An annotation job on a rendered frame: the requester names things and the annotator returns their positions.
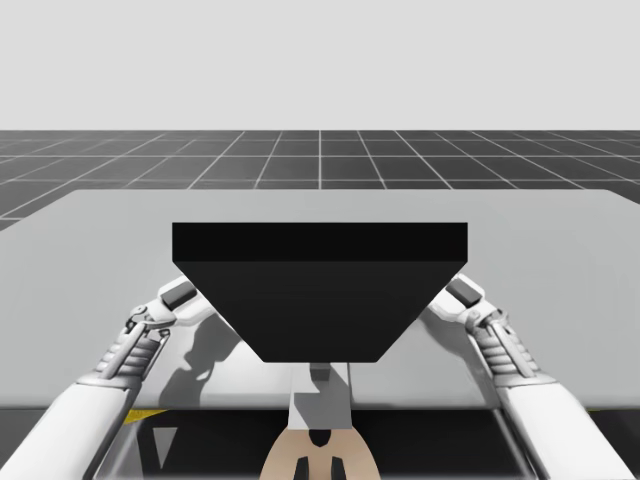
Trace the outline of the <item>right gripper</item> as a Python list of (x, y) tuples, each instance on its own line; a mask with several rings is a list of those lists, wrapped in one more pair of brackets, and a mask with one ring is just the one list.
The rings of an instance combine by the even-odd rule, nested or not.
[(465, 325), (487, 316), (488, 300), (485, 290), (468, 276), (459, 273), (428, 304), (423, 313), (423, 322)]

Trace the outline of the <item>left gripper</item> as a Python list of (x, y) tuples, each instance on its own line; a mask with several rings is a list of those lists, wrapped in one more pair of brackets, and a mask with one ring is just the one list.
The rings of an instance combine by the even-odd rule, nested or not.
[(214, 315), (217, 310), (184, 275), (163, 285), (158, 298), (177, 318), (178, 326), (194, 326)]

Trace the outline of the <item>black screen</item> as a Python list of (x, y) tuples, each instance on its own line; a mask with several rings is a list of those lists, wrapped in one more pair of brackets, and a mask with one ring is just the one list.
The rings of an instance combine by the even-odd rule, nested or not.
[(468, 227), (178, 222), (171, 246), (261, 360), (373, 363), (466, 265)]

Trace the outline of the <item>grey stand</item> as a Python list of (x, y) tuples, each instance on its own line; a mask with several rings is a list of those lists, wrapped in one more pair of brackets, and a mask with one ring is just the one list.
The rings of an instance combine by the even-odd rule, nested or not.
[(347, 363), (304, 363), (292, 368), (289, 430), (352, 428), (350, 368)]

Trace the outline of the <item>tan robot part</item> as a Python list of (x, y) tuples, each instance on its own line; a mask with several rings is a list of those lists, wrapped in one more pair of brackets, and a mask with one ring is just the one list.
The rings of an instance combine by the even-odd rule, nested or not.
[(308, 460), (308, 480), (332, 480), (333, 458), (342, 461), (346, 480), (381, 480), (376, 461), (355, 428), (332, 430), (324, 446), (313, 443), (310, 431), (285, 428), (271, 447), (259, 480), (293, 480), (301, 458)]

